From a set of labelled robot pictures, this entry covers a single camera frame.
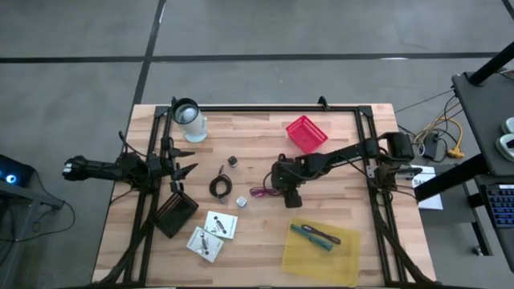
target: wooden table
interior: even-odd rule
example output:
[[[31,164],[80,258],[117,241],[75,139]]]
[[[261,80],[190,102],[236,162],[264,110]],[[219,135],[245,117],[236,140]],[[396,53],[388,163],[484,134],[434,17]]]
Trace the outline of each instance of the wooden table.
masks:
[[[373,104],[372,107],[378,135],[398,130],[391,104]],[[142,152],[148,146],[154,109],[154,105],[137,105],[133,110],[128,142]],[[365,178],[352,166],[334,169],[329,175],[302,185],[299,192],[304,205],[299,209],[286,209],[281,197],[253,198],[248,193],[251,187],[262,185],[263,177],[270,172],[279,153],[288,157],[303,154],[286,137],[285,127],[293,120],[306,115],[314,121],[329,137],[318,152],[328,153],[358,142],[352,113],[205,112],[204,115],[208,118],[209,135],[202,143],[185,141],[177,125],[172,127],[175,147],[196,152],[177,161],[181,166],[199,163],[183,181],[186,193],[199,208],[175,237],[168,239],[155,230],[148,286],[333,286],[281,271],[288,223],[295,216],[360,231],[359,285],[383,285]],[[235,169],[228,167],[226,162],[232,155],[239,159]],[[226,205],[220,204],[208,191],[208,185],[217,176],[221,165],[226,165],[225,173],[234,184],[232,193],[226,197]],[[112,197],[128,189],[126,184],[116,184]],[[169,196],[169,178],[166,178],[162,182],[160,204]],[[248,200],[244,209],[235,204],[239,196]],[[136,204],[137,193],[129,194],[117,200],[108,211],[93,281],[102,279],[129,245]],[[435,279],[415,200],[396,193],[393,208],[401,244],[422,272]],[[239,216],[234,240],[225,240],[214,263],[186,249],[194,228],[203,227],[209,210]],[[394,273],[390,247],[388,255]],[[139,262],[136,262],[134,272],[139,270],[137,264]]]

